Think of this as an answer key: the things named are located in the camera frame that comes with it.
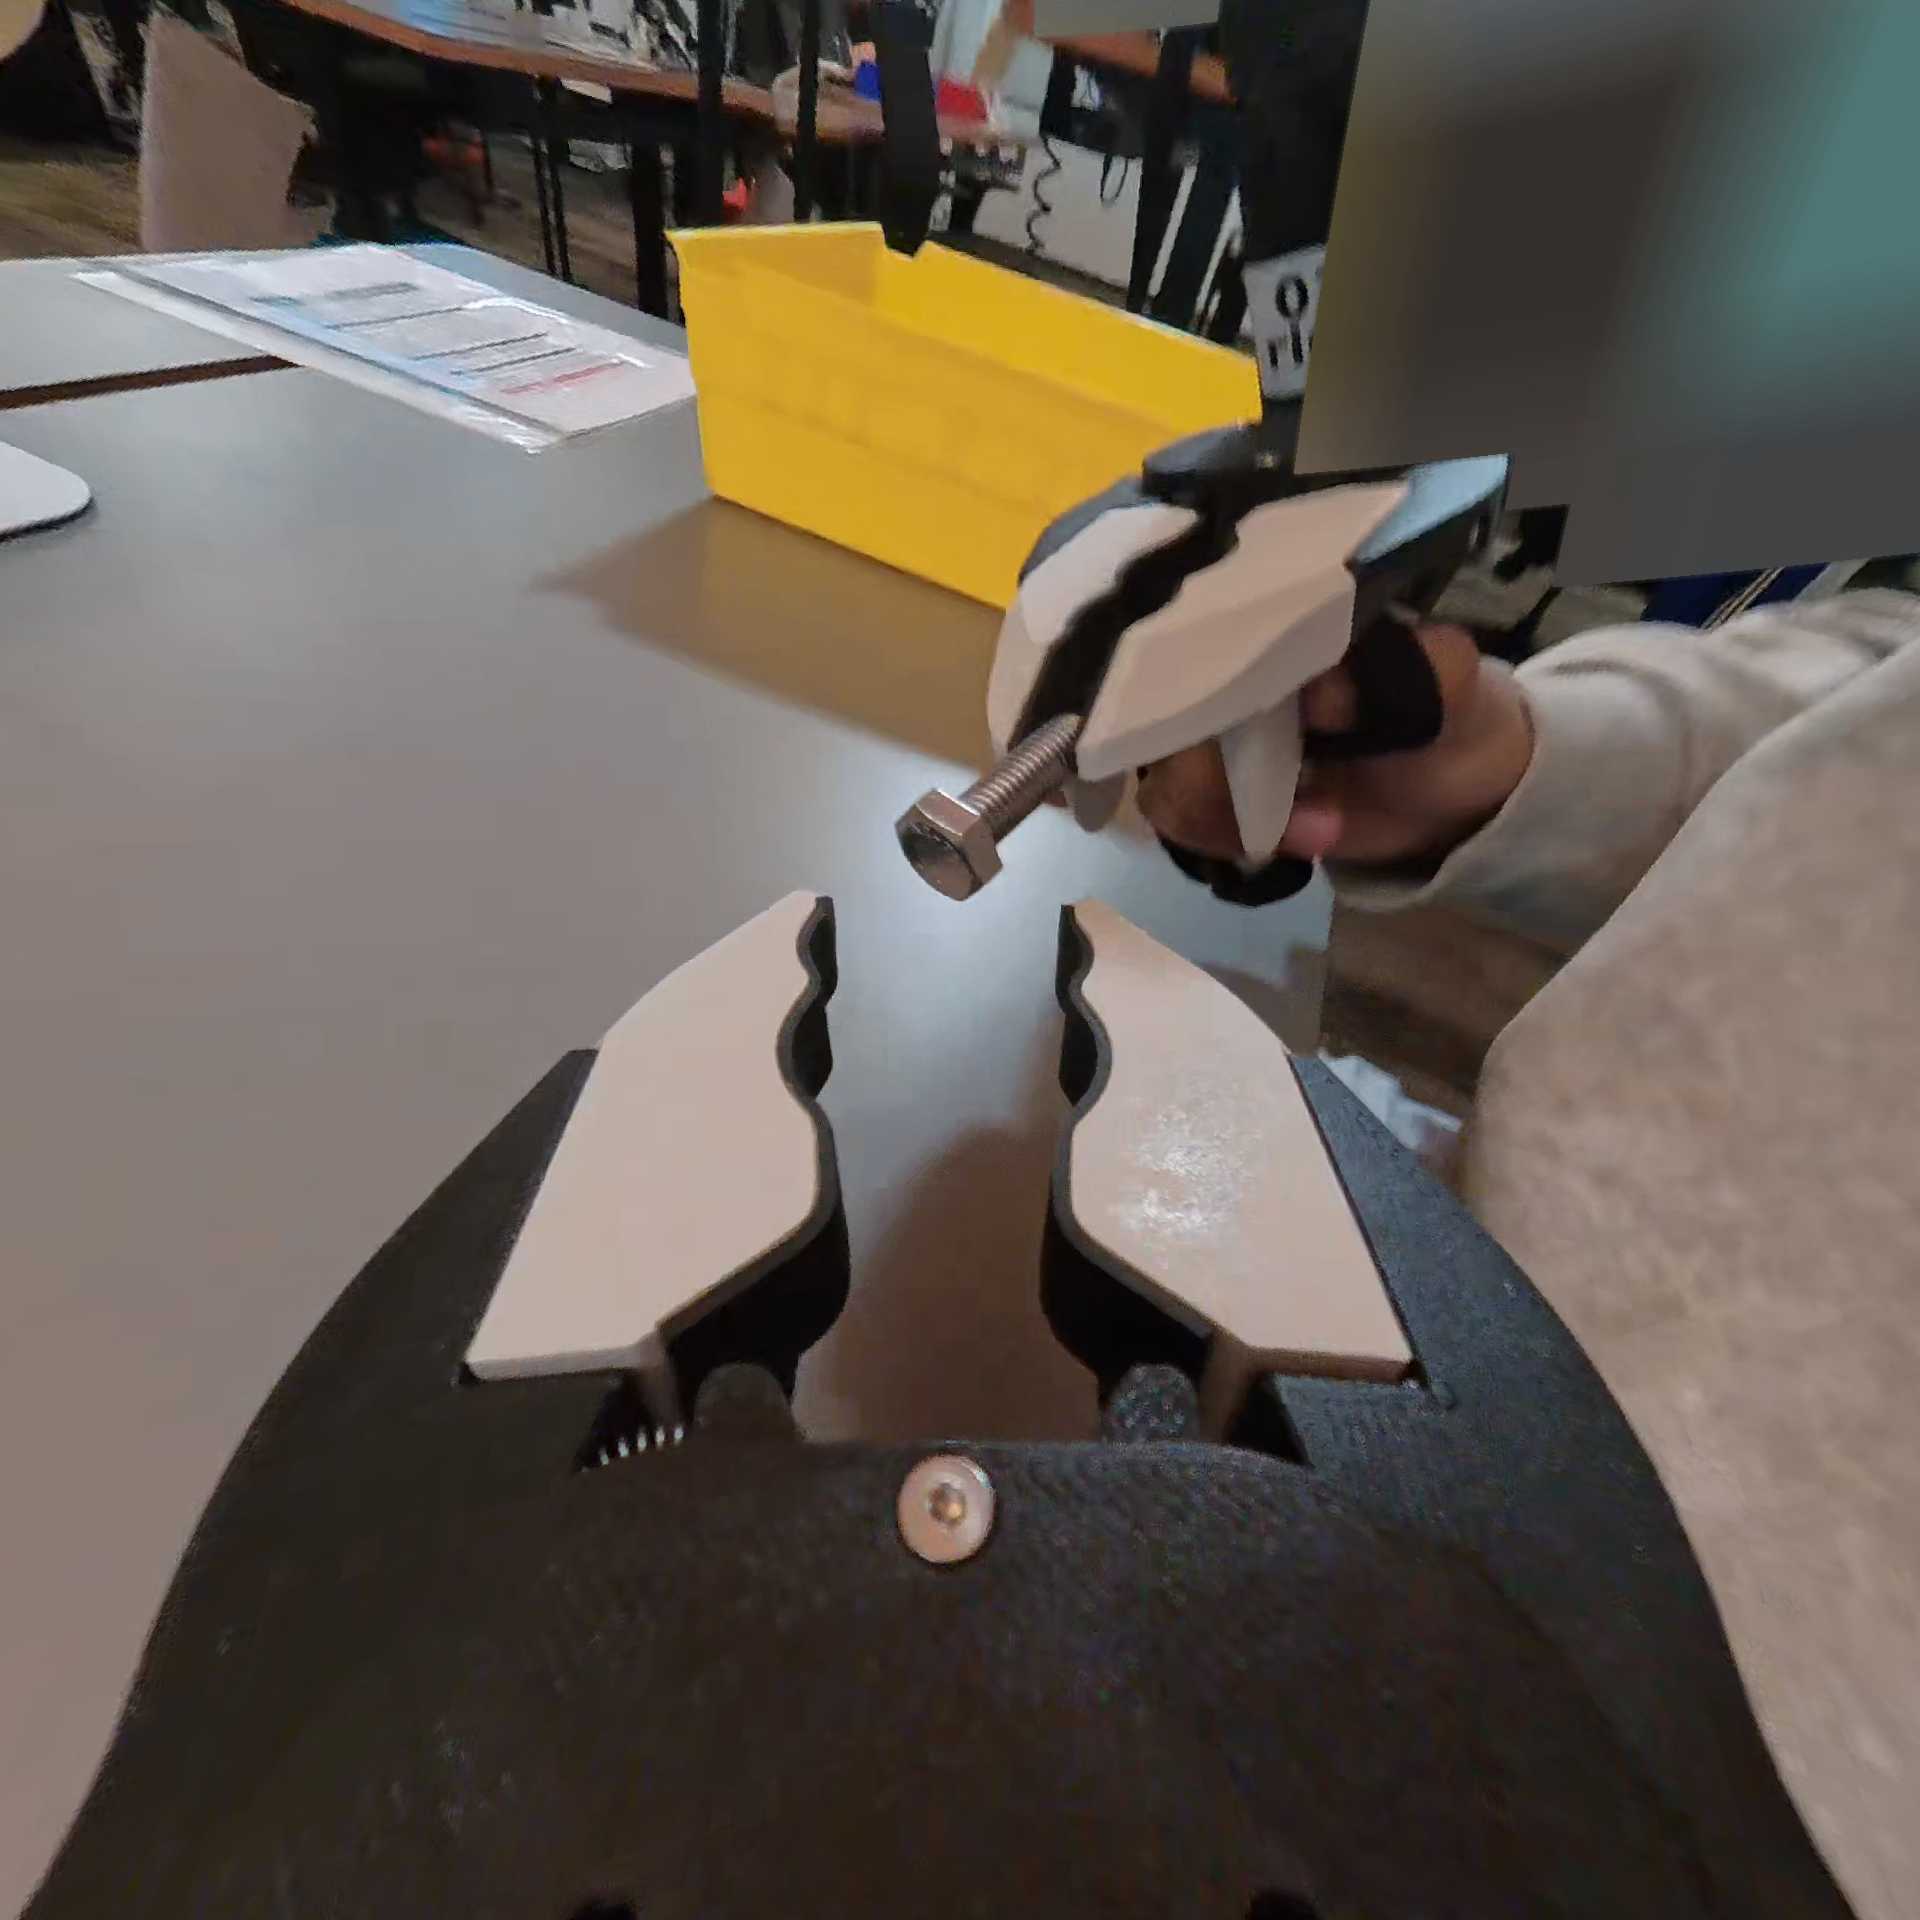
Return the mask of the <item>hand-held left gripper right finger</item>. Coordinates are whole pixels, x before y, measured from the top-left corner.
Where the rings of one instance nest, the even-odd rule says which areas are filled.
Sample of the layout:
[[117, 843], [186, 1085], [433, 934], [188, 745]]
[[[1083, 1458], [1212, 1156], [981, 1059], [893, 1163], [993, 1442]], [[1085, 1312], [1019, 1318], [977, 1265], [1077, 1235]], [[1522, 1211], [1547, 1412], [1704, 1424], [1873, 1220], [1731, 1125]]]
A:
[[1229, 1442], [1274, 1379], [1424, 1381], [1290, 1046], [1103, 900], [1061, 910], [1068, 1105], [1041, 1258], [1048, 1329], [1099, 1422], [1162, 1402]]

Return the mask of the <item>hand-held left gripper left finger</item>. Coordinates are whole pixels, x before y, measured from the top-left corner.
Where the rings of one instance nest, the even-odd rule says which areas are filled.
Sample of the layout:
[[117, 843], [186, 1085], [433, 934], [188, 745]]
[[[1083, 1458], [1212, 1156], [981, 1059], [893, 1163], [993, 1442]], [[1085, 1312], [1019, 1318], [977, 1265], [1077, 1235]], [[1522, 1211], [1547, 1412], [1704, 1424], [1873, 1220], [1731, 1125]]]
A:
[[612, 1022], [464, 1358], [477, 1384], [635, 1381], [653, 1427], [753, 1365], [794, 1395], [850, 1292], [823, 1091], [833, 900], [791, 893]]

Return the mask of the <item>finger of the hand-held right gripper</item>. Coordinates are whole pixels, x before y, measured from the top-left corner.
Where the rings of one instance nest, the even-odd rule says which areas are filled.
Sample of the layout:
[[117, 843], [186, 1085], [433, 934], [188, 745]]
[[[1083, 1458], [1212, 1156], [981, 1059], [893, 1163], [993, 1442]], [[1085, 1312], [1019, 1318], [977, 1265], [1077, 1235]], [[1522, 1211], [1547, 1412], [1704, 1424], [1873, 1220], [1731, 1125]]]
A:
[[997, 754], [1061, 717], [1079, 758], [1163, 758], [1210, 726], [1201, 670], [1178, 664], [1193, 582], [1210, 569], [1210, 522], [1159, 500], [1109, 502], [1050, 530], [993, 659], [988, 732]]
[[1216, 742], [1237, 833], [1285, 833], [1305, 764], [1300, 690], [1348, 651], [1353, 561], [1400, 515], [1407, 475], [1252, 507], [1225, 557], [1128, 612], [1077, 710], [1068, 812], [1104, 833], [1136, 769]]

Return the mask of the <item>yellow plastic bin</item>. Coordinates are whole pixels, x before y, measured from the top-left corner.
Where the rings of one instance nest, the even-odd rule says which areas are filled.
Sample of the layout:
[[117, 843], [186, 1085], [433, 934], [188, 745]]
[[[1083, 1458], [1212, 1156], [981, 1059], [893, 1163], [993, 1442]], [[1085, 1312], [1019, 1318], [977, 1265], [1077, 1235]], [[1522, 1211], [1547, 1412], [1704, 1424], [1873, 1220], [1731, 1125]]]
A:
[[1242, 349], [875, 225], [668, 243], [709, 490], [986, 609], [1068, 509], [1263, 412]]

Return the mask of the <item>silver hex bolt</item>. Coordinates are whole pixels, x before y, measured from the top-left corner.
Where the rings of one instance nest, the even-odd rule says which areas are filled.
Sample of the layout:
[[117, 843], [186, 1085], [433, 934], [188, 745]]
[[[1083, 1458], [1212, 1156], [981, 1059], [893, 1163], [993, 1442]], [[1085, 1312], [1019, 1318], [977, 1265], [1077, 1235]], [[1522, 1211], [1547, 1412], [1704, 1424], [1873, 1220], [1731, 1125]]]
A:
[[957, 796], [935, 786], [917, 797], [896, 822], [913, 874], [955, 902], [983, 892], [1001, 874], [1001, 841], [1074, 780], [1083, 726], [1079, 713], [1061, 713]]

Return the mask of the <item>person's right forearm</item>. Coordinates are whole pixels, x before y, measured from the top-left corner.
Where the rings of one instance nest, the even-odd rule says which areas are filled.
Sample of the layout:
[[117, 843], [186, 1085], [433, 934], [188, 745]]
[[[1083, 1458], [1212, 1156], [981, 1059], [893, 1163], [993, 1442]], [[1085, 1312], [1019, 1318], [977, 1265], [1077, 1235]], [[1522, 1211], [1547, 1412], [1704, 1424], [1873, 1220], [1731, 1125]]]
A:
[[1362, 914], [1445, 907], [1570, 956], [1738, 777], [1856, 742], [1915, 707], [1915, 592], [1860, 589], [1732, 618], [1712, 630], [1581, 634], [1504, 684], [1532, 754], [1485, 825], [1445, 854], [1338, 862]]

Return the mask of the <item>grey desk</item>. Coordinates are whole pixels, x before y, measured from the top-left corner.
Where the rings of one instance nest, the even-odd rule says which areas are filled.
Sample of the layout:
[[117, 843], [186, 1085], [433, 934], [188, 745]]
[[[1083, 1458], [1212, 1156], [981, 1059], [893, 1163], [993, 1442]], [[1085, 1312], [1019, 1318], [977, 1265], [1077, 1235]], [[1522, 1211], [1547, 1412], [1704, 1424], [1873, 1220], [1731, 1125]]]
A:
[[947, 902], [893, 822], [991, 753], [997, 616], [709, 500], [692, 412], [527, 453], [306, 371], [4, 413], [91, 512], [4, 544], [4, 1916], [193, 1528], [343, 1288], [567, 1052], [836, 906], [856, 1292], [821, 1440], [1079, 1438], [1044, 1330], [1064, 902], [1296, 1050], [1328, 899], [1032, 822]]

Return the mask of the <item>wooden-edged desk with black legs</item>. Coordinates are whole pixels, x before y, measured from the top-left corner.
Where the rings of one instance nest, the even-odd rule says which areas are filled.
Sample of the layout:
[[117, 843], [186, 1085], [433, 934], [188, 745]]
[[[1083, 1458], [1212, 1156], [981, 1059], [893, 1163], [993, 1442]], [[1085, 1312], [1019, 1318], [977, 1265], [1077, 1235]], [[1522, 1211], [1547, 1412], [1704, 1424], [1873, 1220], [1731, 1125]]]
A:
[[569, 229], [560, 185], [567, 144], [565, 90], [589, 86], [611, 96], [609, 138], [631, 156], [633, 290], [642, 313], [672, 320], [665, 226], [676, 206], [696, 226], [719, 226], [724, 213], [730, 153], [745, 128], [784, 147], [791, 158], [796, 213], [813, 206], [813, 177], [827, 149], [875, 149], [883, 142], [877, 104], [836, 86], [821, 92], [821, 6], [803, 5], [801, 90], [786, 104], [773, 86], [730, 75], [727, 9], [696, 5], [692, 66], [595, 50], [580, 33], [556, 24], [554, 5], [444, 3], [293, 3], [276, 12], [313, 44], [325, 81], [336, 81], [348, 50], [369, 44], [433, 66], [509, 75], [527, 96], [523, 117], [535, 150], [544, 211], [544, 265], [569, 281]]

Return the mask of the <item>person's right hand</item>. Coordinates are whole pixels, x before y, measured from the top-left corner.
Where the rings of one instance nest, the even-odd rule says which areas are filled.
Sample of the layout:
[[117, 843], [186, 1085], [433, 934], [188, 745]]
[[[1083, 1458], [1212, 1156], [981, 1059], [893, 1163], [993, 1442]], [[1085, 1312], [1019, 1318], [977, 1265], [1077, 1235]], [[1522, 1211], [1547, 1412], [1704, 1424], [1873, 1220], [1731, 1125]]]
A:
[[1312, 868], [1427, 874], [1489, 825], [1532, 758], [1524, 693], [1495, 637], [1386, 619], [1300, 690], [1303, 772], [1280, 849], [1242, 843], [1223, 745], [1141, 771], [1136, 805], [1173, 865], [1229, 906], [1300, 893]]

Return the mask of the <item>person's grey sweater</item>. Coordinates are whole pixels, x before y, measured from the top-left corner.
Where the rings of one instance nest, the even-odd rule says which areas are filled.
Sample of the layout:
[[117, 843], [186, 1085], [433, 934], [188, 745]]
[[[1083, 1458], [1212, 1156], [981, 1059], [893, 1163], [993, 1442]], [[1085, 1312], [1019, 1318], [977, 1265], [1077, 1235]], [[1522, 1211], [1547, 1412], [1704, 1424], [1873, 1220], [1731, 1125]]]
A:
[[1503, 1034], [1480, 1218], [1600, 1368], [1860, 1916], [1915, 1916], [1915, 853], [1672, 854]]

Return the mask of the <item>laminated paper sheet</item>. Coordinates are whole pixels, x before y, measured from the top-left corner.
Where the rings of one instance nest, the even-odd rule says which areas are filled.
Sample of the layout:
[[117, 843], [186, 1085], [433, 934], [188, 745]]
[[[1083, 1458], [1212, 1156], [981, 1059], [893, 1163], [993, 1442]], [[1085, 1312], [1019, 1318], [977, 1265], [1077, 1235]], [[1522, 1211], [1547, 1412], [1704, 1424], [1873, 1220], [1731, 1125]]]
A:
[[77, 281], [530, 453], [697, 395], [684, 349], [393, 246], [135, 257]]

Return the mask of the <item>wooden document stand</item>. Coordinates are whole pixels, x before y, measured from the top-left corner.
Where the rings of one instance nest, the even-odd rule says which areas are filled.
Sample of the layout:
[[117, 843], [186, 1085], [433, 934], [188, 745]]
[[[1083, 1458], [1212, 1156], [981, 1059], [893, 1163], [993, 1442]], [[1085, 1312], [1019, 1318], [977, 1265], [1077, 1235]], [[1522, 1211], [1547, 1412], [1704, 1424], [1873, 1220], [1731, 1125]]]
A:
[[9, 442], [0, 445], [3, 544], [52, 533], [88, 517], [93, 493], [85, 477]]

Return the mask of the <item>grey cardboard panel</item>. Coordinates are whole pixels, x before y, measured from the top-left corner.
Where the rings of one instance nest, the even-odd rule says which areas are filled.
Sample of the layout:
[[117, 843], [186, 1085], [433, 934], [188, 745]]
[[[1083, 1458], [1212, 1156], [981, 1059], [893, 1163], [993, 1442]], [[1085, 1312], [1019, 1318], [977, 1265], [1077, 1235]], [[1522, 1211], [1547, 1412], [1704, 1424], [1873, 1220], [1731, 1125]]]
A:
[[325, 213], [293, 200], [306, 110], [177, 13], [145, 37], [138, 243], [146, 253], [287, 251], [321, 238]]

